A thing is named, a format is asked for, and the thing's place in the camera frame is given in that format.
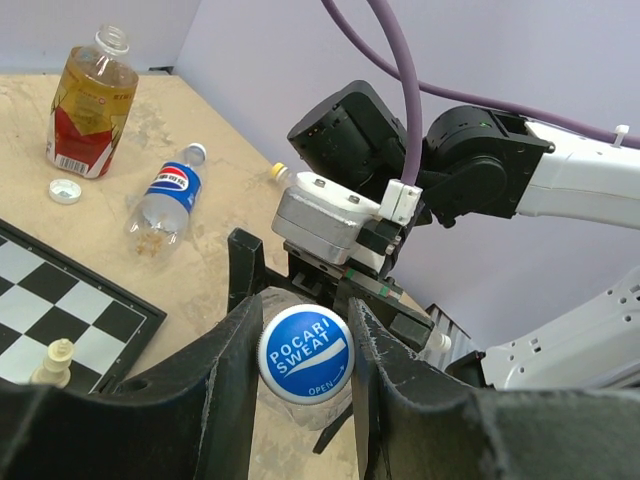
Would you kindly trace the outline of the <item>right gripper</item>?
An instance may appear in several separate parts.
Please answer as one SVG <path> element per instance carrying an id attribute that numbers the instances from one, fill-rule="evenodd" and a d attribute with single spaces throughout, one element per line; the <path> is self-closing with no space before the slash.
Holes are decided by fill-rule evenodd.
<path id="1" fill-rule="evenodd" d="M 349 257 L 341 265 L 312 255 L 290 241 L 283 244 L 288 254 L 288 279 L 317 303 L 344 308 L 351 297 L 361 298 L 386 331 L 405 346 L 420 352 L 435 326 L 424 311 L 399 302 L 403 289 L 389 275 L 403 246 L 403 227 L 389 220 L 370 220 L 361 229 Z M 227 238 L 228 296 L 230 313 L 245 298 L 277 284 L 277 274 L 265 264 L 263 241 L 241 228 Z M 322 430 L 314 453 L 323 453 L 345 422 L 353 415 L 352 386 L 340 393 L 332 421 Z"/>

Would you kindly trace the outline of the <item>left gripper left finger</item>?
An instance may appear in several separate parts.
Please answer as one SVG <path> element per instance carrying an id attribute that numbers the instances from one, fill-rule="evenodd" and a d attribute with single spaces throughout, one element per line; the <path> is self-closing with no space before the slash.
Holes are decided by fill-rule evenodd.
<path id="1" fill-rule="evenodd" d="M 1 385 L 4 479 L 245 479 L 262 301 L 111 394 Z"/>

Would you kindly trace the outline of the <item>white bottle cap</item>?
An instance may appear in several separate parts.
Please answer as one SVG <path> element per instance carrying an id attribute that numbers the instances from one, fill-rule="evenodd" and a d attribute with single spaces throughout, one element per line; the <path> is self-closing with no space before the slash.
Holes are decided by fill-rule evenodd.
<path id="1" fill-rule="evenodd" d="M 72 205 L 77 203 L 82 195 L 82 188 L 69 179 L 54 179 L 49 183 L 49 197 L 56 203 Z"/>

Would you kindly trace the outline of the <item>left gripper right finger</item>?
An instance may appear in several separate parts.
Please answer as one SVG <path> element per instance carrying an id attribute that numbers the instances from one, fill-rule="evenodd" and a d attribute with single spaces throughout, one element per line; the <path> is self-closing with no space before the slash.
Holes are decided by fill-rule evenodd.
<path id="1" fill-rule="evenodd" d="M 419 359 L 364 301 L 348 318 L 361 478 L 638 478 L 638 392 L 476 389 Z"/>

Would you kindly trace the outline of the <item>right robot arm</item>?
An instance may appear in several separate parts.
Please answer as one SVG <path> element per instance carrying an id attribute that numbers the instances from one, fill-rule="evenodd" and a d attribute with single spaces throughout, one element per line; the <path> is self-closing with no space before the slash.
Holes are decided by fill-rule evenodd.
<path id="1" fill-rule="evenodd" d="M 272 171 L 285 186 L 273 228 L 285 241 L 289 272 L 269 270 L 262 242 L 233 231 L 231 304 L 278 287 L 339 314 L 350 298 L 362 298 L 385 320 L 416 326 L 389 276 L 416 226 L 450 228 L 469 213 L 639 224 L 638 197 L 613 188 L 624 174 L 638 175 L 637 151 L 535 122 L 499 103 L 466 100 L 432 123 L 422 141 L 420 198 L 409 219 L 401 218 L 388 189 L 402 172 L 407 133 L 369 83 L 356 80 L 330 95 L 287 138 L 307 164 L 296 175 L 283 165 Z"/>

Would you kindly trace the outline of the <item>blue pocari sweat cap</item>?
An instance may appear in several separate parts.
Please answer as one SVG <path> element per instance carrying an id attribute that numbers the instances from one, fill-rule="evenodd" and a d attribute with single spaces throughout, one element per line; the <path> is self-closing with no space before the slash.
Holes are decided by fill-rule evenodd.
<path id="1" fill-rule="evenodd" d="M 262 380 L 278 398 L 318 405 L 350 380 L 355 346 L 347 323 L 315 304 L 288 307 L 265 326 L 257 347 Z"/>

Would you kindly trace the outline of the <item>amber drink bottle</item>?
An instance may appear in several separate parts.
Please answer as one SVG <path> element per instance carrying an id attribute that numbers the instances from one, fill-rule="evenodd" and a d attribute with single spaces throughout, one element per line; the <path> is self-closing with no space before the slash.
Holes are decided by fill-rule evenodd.
<path id="1" fill-rule="evenodd" d="M 124 31 L 103 25 L 73 48 L 54 94 L 46 157 L 87 179 L 104 176 L 121 140 L 139 83 Z"/>

